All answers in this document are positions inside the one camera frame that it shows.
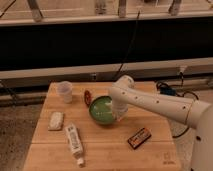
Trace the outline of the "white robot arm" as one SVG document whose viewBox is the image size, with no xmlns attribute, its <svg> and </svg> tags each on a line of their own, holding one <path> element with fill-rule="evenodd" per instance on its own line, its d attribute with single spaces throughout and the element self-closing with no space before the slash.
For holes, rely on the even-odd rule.
<svg viewBox="0 0 213 171">
<path fill-rule="evenodd" d="M 134 88 L 134 80 L 124 75 L 108 89 L 112 113 L 120 120 L 131 104 L 173 119 L 196 130 L 191 171 L 213 171 L 213 104 L 190 98 L 147 93 Z"/>
</svg>

